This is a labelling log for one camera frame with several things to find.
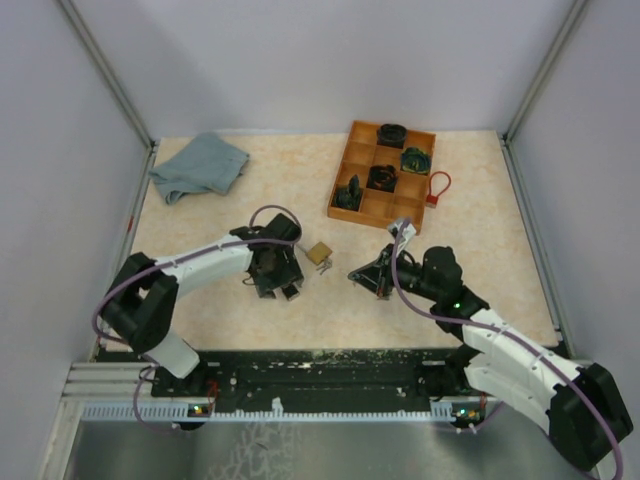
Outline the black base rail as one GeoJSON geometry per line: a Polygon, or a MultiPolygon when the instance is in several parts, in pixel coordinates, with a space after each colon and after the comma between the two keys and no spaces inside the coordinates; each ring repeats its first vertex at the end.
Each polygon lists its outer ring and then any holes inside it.
{"type": "Polygon", "coordinates": [[[453,348],[202,351],[185,379],[161,368],[152,380],[157,398],[205,397],[241,389],[407,387],[431,397],[472,391],[463,373],[470,353],[453,348]]]}

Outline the silver key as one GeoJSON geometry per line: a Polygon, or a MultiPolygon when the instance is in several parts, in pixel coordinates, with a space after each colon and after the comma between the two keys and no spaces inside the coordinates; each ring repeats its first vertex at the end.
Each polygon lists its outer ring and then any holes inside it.
{"type": "Polygon", "coordinates": [[[333,262],[332,259],[330,257],[325,258],[320,264],[319,266],[316,268],[316,271],[320,274],[323,275],[325,274],[329,269],[331,269],[333,266],[333,262]]]}

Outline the brass padlock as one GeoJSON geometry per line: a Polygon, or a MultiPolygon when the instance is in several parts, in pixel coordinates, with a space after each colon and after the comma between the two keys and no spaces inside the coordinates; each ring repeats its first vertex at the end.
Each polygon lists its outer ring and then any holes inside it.
{"type": "Polygon", "coordinates": [[[330,258],[333,251],[323,242],[317,242],[312,247],[298,245],[305,257],[314,265],[319,266],[330,258]]]}

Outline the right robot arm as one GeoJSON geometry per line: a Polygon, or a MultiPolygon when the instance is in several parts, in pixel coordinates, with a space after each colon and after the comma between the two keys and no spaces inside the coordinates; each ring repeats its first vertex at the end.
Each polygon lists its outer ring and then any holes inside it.
{"type": "Polygon", "coordinates": [[[431,247],[416,262],[387,245],[348,277],[380,299],[398,292],[432,301],[430,315],[462,342],[466,355],[446,372],[454,393],[478,390],[509,405],[581,471],[591,471],[608,455],[620,463],[620,443],[634,426],[612,374],[598,363],[564,358],[518,332],[464,284],[462,275],[449,247],[431,247]]]}

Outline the blue folded cloth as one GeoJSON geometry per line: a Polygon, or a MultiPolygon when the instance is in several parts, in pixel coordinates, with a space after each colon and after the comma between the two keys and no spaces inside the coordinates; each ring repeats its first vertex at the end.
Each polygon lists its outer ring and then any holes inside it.
{"type": "Polygon", "coordinates": [[[247,152],[208,132],[195,136],[149,175],[164,203],[174,205],[189,195],[226,196],[249,160],[247,152]]]}

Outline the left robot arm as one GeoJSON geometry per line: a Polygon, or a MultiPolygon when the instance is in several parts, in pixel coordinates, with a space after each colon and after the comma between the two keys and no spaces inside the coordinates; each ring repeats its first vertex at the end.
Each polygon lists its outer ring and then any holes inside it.
{"type": "Polygon", "coordinates": [[[292,299],[304,281],[294,247],[302,236],[298,219],[287,209],[265,226],[251,217],[247,226],[229,231],[198,250],[151,258],[141,252],[122,265],[96,307],[97,335],[128,346],[135,354],[167,370],[184,395],[201,394],[208,373],[199,354],[172,331],[175,304],[191,292],[229,276],[246,273],[261,299],[280,291],[292,299]]]}

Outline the wooden compartment tray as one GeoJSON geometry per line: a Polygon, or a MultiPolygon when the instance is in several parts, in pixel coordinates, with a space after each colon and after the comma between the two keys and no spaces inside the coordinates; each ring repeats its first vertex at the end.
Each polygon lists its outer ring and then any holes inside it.
{"type": "Polygon", "coordinates": [[[355,120],[327,216],[376,228],[408,217],[420,232],[435,145],[433,133],[355,120]]]}

